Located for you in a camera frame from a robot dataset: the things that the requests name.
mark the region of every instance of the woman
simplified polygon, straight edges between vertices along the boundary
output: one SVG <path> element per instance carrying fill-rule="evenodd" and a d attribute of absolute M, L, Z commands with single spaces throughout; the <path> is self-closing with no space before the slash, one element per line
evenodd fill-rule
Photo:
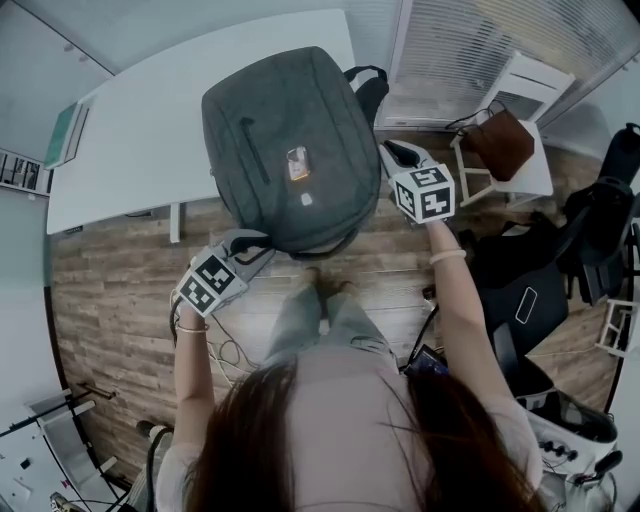
<path fill-rule="evenodd" d="M 331 329 L 319 336 L 318 275 L 307 270 L 263 367 L 214 406 L 204 321 L 183 308 L 161 512 L 542 510 L 537 443 L 464 252 L 444 223 L 427 230 L 450 376 L 399 375 L 352 284 L 327 301 Z"/>

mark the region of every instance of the gray backpack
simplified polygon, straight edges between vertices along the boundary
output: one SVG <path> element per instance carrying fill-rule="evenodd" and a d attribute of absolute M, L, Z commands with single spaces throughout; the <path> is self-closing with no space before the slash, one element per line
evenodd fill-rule
<path fill-rule="evenodd" d="M 354 94 L 364 69 L 378 77 Z M 343 73 L 317 47 L 279 53 L 234 73 L 202 98 L 220 197 L 242 228 L 300 260 L 344 249 L 375 210 L 380 160 L 372 126 L 389 91 L 374 66 Z M 324 252 L 307 252 L 335 244 Z"/>

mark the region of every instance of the bracelet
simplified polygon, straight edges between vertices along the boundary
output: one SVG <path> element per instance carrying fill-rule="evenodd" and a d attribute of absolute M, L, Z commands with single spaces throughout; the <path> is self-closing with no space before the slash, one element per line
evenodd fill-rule
<path fill-rule="evenodd" d="M 204 329 L 187 329 L 180 324 L 176 325 L 178 331 L 186 332 L 187 334 L 205 334 L 209 330 L 209 324 L 204 324 Z"/>
<path fill-rule="evenodd" d="M 465 258 L 467 256 L 467 251 L 465 251 L 464 249 L 453 249 L 451 251 L 439 252 L 431 256 L 431 258 L 429 259 L 429 265 L 433 265 L 438 261 L 451 258 L 453 256 L 460 256 L 461 258 Z"/>

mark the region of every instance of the black and white marker cube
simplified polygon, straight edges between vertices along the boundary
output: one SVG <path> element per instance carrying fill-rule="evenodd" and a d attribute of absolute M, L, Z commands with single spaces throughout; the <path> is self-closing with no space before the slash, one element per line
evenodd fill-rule
<path fill-rule="evenodd" d="M 209 246 L 191 260 L 191 266 L 177 288 L 182 298 L 203 317 L 248 289 L 249 286 Z"/>
<path fill-rule="evenodd" d="M 455 184 L 444 164 L 397 173 L 392 182 L 396 205 L 418 224 L 455 213 Z"/>

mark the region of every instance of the floor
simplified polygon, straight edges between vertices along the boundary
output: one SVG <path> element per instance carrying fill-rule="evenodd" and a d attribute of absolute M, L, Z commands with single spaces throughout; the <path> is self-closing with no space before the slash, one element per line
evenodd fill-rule
<path fill-rule="evenodd" d="M 456 177 L 450 136 L 412 132 L 378 136 L 420 143 Z M 556 191 L 553 198 L 507 212 L 502 197 L 488 197 L 460 209 L 454 228 L 471 228 L 479 236 L 493 234 L 507 220 L 526 221 L 533 209 L 560 222 L 558 205 L 572 191 L 589 185 L 600 166 L 553 148 L 547 148 L 547 156 Z M 321 268 L 330 278 L 349 279 L 362 289 L 368 314 L 394 350 L 406 354 L 426 316 L 421 290 L 433 276 L 424 231 L 411 230 L 388 195 L 385 184 L 375 217 L 347 250 L 322 262 Z M 117 457 L 111 473 L 130 481 L 147 450 L 146 441 L 135 432 L 136 422 L 145 418 L 173 422 L 169 292 L 189 259 L 234 226 L 218 199 L 187 205 L 185 217 L 183 239 L 177 245 L 169 243 L 168 212 L 162 210 L 153 218 L 96 223 L 82 233 L 56 236 L 52 244 L 53 310 L 64 371 L 72 388 L 89 381 L 117 393 L 111 401 L 96 398 L 96 407 L 82 421 L 99 459 Z M 275 315 L 299 271 L 299 264 L 278 255 L 245 296 L 218 314 L 251 359 L 263 357 Z M 530 355 L 560 389 L 599 409 L 607 400 L 616 366 L 615 359 L 591 349 L 603 315 L 602 305 L 589 308 L 574 299 L 569 319 Z M 225 340 L 214 327 L 208 337 L 214 343 Z M 437 343 L 437 322 L 427 337 Z M 236 356 L 232 349 L 223 355 L 229 360 Z M 216 396 L 221 397 L 227 384 L 213 369 Z"/>

